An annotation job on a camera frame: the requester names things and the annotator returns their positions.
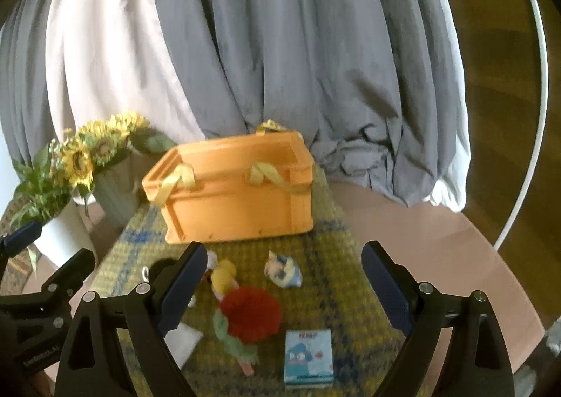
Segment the green leafy plant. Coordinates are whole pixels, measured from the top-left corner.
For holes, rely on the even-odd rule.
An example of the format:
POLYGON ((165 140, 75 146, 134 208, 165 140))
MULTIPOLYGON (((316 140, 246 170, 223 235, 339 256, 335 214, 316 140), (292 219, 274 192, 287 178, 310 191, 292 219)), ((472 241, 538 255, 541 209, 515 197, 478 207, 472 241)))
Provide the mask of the green leafy plant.
POLYGON ((40 222, 43 228, 71 201, 59 150, 59 142, 53 140, 35 154, 30 164, 12 161, 21 179, 13 199, 26 200, 24 207, 12 218, 13 228, 19 229, 31 221, 40 222))

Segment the small pastel plush toy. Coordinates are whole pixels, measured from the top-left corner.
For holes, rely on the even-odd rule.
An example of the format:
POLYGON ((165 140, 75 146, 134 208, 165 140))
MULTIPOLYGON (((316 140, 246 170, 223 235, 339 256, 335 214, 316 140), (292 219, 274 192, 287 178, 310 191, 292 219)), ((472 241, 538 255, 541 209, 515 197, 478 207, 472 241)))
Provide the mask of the small pastel plush toy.
POLYGON ((300 288, 302 286, 302 270, 291 256, 276 255, 270 251, 263 272, 279 288, 300 288))

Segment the black mouse plush toy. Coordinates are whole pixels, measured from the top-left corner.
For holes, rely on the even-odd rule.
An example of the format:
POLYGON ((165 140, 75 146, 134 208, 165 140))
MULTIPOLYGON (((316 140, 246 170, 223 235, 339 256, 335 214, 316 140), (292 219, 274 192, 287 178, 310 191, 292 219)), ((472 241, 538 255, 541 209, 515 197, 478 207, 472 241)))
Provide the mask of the black mouse plush toy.
POLYGON ((186 251, 178 259, 163 258, 143 268, 138 294, 152 294, 163 314, 182 315, 196 303, 196 291, 218 264, 218 255, 202 248, 186 251))

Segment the small yellow plush toy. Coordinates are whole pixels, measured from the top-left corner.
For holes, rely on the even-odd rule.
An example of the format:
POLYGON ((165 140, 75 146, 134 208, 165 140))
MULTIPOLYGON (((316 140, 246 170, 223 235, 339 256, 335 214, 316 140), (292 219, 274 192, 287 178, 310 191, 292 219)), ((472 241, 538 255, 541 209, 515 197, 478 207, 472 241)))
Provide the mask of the small yellow plush toy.
POLYGON ((236 266, 230 260, 223 259, 218 262, 210 275, 210 282, 213 294, 219 301, 222 301, 230 291, 235 291, 239 288, 236 277, 236 266))

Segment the blue cartoon tissue pack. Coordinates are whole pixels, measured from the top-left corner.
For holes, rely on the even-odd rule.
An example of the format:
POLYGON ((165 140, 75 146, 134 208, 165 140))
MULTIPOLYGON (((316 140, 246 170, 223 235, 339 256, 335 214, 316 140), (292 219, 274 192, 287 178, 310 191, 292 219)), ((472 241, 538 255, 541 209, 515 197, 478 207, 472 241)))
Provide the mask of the blue cartoon tissue pack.
POLYGON ((291 388, 333 384, 331 330, 286 331, 283 382, 291 388))

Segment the sunflower bouquet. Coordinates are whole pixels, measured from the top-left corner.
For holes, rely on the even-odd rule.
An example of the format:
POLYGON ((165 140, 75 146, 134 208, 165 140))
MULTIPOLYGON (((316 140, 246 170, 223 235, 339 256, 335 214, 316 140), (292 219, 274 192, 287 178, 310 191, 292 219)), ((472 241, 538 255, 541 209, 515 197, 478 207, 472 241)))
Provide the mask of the sunflower bouquet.
POLYGON ((95 179, 132 153, 160 156, 176 145, 136 112, 122 112, 107 120, 67 129, 49 145, 49 174, 81 195, 91 194, 95 179))

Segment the white flower pot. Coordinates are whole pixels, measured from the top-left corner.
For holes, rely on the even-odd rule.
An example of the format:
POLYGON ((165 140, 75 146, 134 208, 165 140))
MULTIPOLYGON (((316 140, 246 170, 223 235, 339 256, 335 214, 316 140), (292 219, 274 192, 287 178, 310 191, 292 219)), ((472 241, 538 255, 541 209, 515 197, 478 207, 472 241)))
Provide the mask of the white flower pot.
POLYGON ((84 220, 77 205, 71 200, 66 207, 42 228, 35 246, 56 269, 62 267, 81 249, 93 252, 97 258, 84 220))

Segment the pale pink curtain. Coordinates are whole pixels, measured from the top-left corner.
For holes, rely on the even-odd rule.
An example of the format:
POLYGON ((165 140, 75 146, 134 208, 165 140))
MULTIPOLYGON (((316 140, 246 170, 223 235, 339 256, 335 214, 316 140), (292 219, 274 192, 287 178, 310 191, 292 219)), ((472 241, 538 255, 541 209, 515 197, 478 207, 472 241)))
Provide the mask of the pale pink curtain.
POLYGON ((204 138, 171 61, 155 0, 52 0, 46 80, 56 136, 136 112, 176 143, 204 138))

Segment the red green fuzzy plush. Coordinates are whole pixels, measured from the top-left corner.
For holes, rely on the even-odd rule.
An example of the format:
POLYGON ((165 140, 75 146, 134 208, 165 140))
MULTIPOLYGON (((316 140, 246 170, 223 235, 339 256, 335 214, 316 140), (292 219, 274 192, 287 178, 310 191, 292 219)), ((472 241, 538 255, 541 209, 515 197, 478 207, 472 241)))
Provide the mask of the red green fuzzy plush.
POLYGON ((227 354, 243 374, 254 374, 259 362, 259 343, 281 329, 282 306, 268 291, 248 286, 230 291, 213 315, 213 328, 227 354))

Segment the white cloth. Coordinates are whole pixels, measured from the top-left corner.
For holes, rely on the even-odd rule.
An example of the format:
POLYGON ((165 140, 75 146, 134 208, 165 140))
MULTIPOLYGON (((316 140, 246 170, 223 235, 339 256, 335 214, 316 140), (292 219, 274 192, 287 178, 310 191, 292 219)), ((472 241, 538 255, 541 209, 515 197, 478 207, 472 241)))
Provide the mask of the white cloth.
POLYGON ((182 369, 196 346, 203 339, 200 330, 181 322, 174 330, 170 330, 163 338, 179 369, 182 369))

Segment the patterned brown cushion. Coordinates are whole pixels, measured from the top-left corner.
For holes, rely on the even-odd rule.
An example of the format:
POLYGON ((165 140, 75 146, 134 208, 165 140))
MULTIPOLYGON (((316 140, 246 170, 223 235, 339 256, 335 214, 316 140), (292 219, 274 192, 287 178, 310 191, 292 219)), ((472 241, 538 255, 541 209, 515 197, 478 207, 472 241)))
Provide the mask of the patterned brown cushion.
MULTIPOLYGON (((12 218, 24 207, 26 200, 11 200, 1 219, 1 236, 6 236, 15 231, 12 227, 12 218)), ((37 263, 41 257, 40 252, 34 244, 28 246, 25 251, 8 260, 7 267, 1 280, 2 295, 21 294, 25 284, 31 275, 37 273, 37 263)))

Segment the orange plastic storage crate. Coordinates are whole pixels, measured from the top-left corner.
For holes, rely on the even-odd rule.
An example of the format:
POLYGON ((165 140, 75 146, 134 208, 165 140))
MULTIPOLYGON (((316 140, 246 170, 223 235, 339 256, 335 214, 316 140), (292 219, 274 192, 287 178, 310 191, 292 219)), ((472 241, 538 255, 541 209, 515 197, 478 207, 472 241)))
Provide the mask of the orange plastic storage crate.
POLYGON ((169 244, 311 231, 314 159, 299 132, 276 122, 251 135, 181 144, 144 176, 169 244))

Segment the grey curtain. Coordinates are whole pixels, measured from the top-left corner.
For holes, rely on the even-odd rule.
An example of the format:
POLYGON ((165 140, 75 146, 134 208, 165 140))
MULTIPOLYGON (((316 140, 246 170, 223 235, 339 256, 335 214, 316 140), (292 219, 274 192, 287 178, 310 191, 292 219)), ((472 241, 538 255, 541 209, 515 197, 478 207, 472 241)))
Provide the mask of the grey curtain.
MULTIPOLYGON (((61 137, 46 80, 51 1, 20 0, 1 27, 1 129, 17 161, 61 137)), ((464 208, 468 111, 448 0, 155 3, 204 139, 271 120, 299 131, 334 180, 464 208)))

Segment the grey ribbed vase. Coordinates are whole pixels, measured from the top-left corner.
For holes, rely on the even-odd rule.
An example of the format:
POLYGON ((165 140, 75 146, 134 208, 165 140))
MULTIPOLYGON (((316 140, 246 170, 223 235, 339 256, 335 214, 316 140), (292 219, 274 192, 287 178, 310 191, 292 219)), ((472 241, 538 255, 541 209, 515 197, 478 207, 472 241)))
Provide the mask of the grey ribbed vase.
POLYGON ((141 180, 147 159, 132 154, 97 176, 93 196, 108 218, 124 228, 146 201, 141 180))

